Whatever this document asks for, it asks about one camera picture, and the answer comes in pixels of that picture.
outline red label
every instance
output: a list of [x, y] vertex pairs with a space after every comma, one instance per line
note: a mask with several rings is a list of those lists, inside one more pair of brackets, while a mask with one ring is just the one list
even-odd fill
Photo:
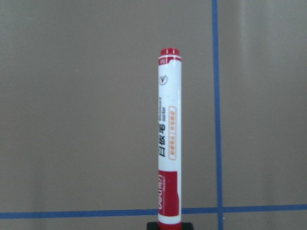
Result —
[[160, 58], [159, 61], [158, 61], [159, 66], [164, 65], [164, 64], [168, 64], [170, 60], [181, 61], [181, 58], [179, 58], [179, 57], [163, 57], [163, 58]]
[[177, 192], [177, 172], [159, 170], [159, 214], [173, 217], [179, 215], [179, 196]]

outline red and white marker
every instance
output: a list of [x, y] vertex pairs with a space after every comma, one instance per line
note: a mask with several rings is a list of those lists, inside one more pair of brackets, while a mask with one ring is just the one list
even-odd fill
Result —
[[181, 230], [181, 56], [176, 48], [158, 59], [158, 226]]

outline marker barrel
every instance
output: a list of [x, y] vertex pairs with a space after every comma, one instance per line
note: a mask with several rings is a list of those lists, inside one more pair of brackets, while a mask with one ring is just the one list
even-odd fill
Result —
[[176, 48], [158, 59], [158, 225], [181, 229], [181, 56]]

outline white marker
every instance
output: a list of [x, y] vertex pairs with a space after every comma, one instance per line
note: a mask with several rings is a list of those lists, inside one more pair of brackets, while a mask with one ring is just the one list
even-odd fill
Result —
[[158, 225], [181, 230], [181, 56], [176, 48], [158, 59]]

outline horizontal blue line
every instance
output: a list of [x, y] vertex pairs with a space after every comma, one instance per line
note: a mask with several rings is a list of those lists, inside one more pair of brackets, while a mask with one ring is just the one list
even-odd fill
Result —
[[[275, 205], [275, 206], [241, 206], [223, 207], [224, 213], [236, 212], [268, 212], [307, 210], [304, 205]], [[218, 213], [217, 207], [183, 208], [182, 214]], [[98, 210], [98, 211], [59, 211], [59, 212], [1, 212], [0, 219], [42, 219], [42, 218], [79, 218], [79, 217], [125, 217], [125, 216], [154, 216], [157, 209], [127, 209], [127, 210]]]

